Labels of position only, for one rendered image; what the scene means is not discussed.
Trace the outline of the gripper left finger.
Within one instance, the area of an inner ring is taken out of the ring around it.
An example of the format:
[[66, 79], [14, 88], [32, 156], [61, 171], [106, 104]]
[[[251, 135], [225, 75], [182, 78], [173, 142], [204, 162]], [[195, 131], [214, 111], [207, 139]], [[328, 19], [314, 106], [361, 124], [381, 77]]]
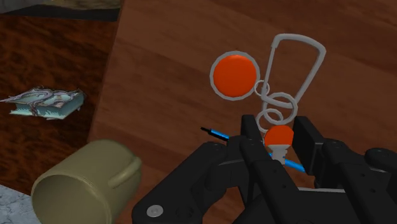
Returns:
[[298, 188], [271, 159], [252, 115], [227, 144], [206, 142], [132, 210], [132, 224], [203, 224], [207, 210], [238, 187], [245, 209], [233, 224], [298, 224]]

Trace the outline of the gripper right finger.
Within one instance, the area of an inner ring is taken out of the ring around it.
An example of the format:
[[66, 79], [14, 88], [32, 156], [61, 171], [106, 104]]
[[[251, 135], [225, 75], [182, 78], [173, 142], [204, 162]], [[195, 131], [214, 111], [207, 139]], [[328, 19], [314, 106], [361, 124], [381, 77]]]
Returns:
[[325, 188], [343, 186], [362, 224], [397, 224], [397, 153], [371, 148], [360, 155], [327, 139], [305, 116], [293, 124], [292, 147], [305, 172]]

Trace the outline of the blue pen black tip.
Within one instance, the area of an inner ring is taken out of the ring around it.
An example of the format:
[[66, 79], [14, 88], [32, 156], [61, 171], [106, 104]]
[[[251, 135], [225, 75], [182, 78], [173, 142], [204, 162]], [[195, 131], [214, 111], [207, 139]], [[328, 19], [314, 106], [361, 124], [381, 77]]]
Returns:
[[[205, 131], [205, 132], [207, 132], [209, 135], [211, 135], [213, 137], [216, 137], [216, 138], [218, 138], [220, 140], [223, 140], [223, 141], [228, 141], [229, 140], [229, 136], [228, 135], [226, 135], [224, 133], [221, 133], [221, 132], [218, 132], [217, 130], [207, 129], [207, 128], [204, 128], [204, 127], [201, 127], [200, 129]], [[302, 164], [298, 164], [298, 163], [296, 163], [294, 161], [285, 159], [285, 165], [288, 166], [288, 167], [294, 168], [294, 169], [296, 169], [296, 170], [298, 170], [300, 172], [305, 172], [305, 169], [303, 168], [303, 165]]]

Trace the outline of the brown wooden table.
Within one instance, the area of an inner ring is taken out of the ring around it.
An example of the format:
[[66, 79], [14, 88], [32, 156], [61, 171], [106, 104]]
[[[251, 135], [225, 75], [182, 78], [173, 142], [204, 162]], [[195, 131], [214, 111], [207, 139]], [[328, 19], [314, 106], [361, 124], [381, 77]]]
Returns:
[[250, 54], [271, 70], [273, 92], [295, 95], [316, 49], [276, 34], [309, 36], [326, 56], [298, 104], [323, 136], [363, 153], [397, 151], [397, 0], [125, 0], [104, 76], [91, 139], [114, 139], [143, 161], [145, 196], [210, 137], [236, 135], [252, 95], [226, 101], [210, 86], [223, 53]]

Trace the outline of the olive green mug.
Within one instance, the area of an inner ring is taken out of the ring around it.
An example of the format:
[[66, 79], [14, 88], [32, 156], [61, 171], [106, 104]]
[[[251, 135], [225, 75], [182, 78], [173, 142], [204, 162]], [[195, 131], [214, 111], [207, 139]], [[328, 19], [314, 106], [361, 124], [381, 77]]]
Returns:
[[116, 141], [92, 141], [35, 180], [34, 213], [41, 224], [114, 224], [137, 191], [141, 165]]

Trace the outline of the teal patterned book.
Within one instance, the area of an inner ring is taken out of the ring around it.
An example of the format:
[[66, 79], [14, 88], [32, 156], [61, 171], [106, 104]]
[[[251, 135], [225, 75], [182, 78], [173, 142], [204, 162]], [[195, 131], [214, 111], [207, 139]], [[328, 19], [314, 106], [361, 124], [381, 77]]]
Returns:
[[43, 87], [32, 88], [18, 95], [1, 99], [16, 105], [11, 115], [38, 116], [47, 120], [63, 120], [73, 111], [79, 111], [85, 100], [80, 90], [52, 90]]

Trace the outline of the grey carabiner keychain orange tag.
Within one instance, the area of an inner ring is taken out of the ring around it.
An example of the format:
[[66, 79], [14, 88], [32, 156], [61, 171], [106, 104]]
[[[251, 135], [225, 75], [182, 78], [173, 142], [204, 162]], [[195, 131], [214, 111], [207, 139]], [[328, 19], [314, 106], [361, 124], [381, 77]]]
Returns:
[[[285, 92], [271, 94], [268, 84], [275, 50], [284, 40], [306, 43], [317, 49], [316, 61], [294, 97]], [[314, 79], [325, 55], [326, 48], [315, 39], [300, 34], [278, 34], [272, 41], [263, 78], [260, 76], [259, 65], [252, 56], [246, 52], [229, 51], [220, 55], [212, 64], [209, 74], [210, 84], [217, 95], [229, 101], [239, 101], [251, 94], [258, 95], [263, 103], [262, 110], [255, 118], [256, 124], [260, 124], [260, 118], [272, 124], [269, 129], [258, 127], [264, 134], [261, 139], [264, 140], [265, 147], [270, 150], [270, 156], [283, 165], [299, 168], [298, 164], [285, 159], [293, 140], [293, 131], [287, 124], [296, 117], [298, 103]]]

